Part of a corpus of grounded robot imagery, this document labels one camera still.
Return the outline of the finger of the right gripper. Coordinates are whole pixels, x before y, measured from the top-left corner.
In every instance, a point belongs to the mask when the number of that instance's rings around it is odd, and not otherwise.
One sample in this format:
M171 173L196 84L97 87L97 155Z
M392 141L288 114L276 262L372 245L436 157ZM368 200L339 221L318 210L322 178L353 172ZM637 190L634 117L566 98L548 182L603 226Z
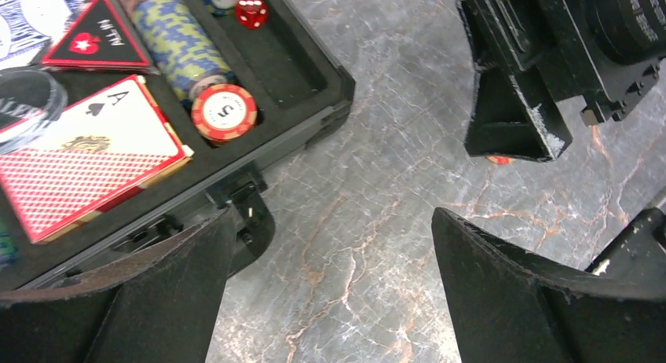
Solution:
M573 136L540 72L494 67L474 76L473 111L464 140L469 156L556 160Z

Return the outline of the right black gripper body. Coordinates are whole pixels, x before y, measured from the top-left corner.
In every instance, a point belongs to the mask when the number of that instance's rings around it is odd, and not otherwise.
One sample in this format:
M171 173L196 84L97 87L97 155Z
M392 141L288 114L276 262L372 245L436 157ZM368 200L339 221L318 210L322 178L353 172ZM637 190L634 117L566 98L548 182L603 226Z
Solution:
M540 106L581 96L587 125L621 121L659 79L665 0L458 0L473 58Z

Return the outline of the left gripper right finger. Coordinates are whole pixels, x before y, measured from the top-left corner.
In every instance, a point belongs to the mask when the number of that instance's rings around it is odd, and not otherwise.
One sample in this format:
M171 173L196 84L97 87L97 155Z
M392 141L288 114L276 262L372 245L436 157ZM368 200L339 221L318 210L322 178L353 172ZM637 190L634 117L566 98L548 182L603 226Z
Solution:
M664 361L665 283L562 265L443 207L431 229L462 361Z

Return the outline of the small red die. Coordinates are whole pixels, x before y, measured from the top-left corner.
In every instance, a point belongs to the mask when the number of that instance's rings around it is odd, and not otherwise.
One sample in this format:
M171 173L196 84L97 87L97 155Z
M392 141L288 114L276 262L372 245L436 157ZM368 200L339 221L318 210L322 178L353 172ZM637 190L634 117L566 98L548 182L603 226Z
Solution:
M263 0L239 0L235 15L244 27L257 29L267 20L268 7Z

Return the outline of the black poker carrying case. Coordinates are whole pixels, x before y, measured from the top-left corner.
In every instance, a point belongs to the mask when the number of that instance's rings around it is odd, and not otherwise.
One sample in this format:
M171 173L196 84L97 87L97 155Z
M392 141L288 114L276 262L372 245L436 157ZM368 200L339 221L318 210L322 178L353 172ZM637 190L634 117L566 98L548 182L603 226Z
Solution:
M1 72L1 289L52 287L182 231L205 200L254 204L234 270L273 227L261 172L334 132L355 82L289 0L87 0Z

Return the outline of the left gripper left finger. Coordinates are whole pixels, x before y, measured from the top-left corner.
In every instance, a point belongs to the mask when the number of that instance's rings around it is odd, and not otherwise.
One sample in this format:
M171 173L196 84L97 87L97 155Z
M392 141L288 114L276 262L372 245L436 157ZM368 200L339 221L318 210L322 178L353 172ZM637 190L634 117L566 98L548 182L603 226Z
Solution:
M221 211L64 286L2 293L2 361L204 361L235 236Z

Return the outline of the clear round disc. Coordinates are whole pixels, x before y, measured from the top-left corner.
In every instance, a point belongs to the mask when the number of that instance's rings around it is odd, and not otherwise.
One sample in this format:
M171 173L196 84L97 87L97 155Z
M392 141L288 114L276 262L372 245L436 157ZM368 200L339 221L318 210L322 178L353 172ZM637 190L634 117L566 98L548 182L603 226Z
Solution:
M40 138L67 104L66 89L50 73L33 67L2 69L1 154Z

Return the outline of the green blue chip roll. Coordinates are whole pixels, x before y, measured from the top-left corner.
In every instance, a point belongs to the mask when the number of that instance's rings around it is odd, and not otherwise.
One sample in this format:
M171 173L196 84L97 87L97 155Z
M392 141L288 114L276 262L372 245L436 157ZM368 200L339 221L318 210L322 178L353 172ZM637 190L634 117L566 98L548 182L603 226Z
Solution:
M144 0L131 20L176 98L189 106L208 87L236 75L182 0Z

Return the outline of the red white poker chip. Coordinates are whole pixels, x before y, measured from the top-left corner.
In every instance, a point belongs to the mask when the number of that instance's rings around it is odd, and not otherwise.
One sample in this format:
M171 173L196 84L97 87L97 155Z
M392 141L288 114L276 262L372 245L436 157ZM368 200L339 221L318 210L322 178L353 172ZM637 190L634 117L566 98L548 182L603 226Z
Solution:
M216 145L244 135L255 126L257 118L254 98L234 84L208 87L195 99L191 109L196 129Z
M486 159L500 166L509 165L515 161L515 159L506 156L486 156Z

